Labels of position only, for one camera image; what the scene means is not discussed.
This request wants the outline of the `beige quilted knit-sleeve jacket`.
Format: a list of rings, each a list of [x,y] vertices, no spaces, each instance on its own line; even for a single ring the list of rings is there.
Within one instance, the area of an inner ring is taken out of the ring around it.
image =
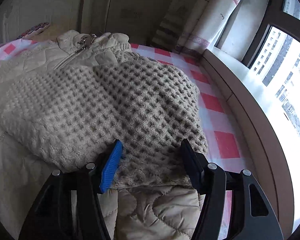
[[[100,206],[111,239],[190,239],[203,205],[178,149],[207,154],[199,89],[131,51],[125,34],[74,30],[0,61],[0,222],[17,238],[53,170],[123,154]]]

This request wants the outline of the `red white checkered bed cover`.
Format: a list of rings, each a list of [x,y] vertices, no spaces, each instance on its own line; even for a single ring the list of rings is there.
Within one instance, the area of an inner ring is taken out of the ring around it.
[[[228,171],[254,168],[241,130],[211,77],[194,59],[138,44],[132,51],[181,69],[199,91],[199,116],[211,162]],[[67,53],[56,42],[15,40],[0,47],[0,67],[47,70]],[[13,238],[52,167],[0,128],[0,221]],[[99,196],[112,239],[190,239],[204,198],[177,186],[108,190]]]

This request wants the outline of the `dark framed window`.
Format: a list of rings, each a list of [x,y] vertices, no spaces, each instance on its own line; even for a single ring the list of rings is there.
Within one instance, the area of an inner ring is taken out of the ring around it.
[[[300,168],[300,0],[241,0],[217,47],[243,65],[236,75]]]

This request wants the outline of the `patterned round cushion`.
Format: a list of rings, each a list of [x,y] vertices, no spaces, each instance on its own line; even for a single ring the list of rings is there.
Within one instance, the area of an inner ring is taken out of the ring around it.
[[[30,29],[28,29],[27,31],[23,32],[22,34],[20,34],[17,39],[26,39],[29,40],[32,37],[41,34],[43,31],[45,31],[48,27],[50,26],[50,24],[48,22],[43,22],[40,23],[38,25],[35,25],[34,27],[31,27]]]

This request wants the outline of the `patterned window curtain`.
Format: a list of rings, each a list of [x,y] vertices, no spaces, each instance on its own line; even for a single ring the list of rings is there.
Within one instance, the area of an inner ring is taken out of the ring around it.
[[[151,46],[200,58],[241,0],[172,0]]]

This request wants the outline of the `white wooden headboard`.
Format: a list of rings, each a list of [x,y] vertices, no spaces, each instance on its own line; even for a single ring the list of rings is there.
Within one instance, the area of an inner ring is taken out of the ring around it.
[[[91,0],[3,0],[0,5],[0,43],[47,22],[62,31],[87,32]]]

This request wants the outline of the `wall power socket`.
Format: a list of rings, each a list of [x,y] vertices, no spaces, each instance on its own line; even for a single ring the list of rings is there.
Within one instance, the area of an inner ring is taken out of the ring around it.
[[[142,17],[141,11],[136,11],[130,8],[123,8],[120,11],[120,18],[125,20],[140,19]]]

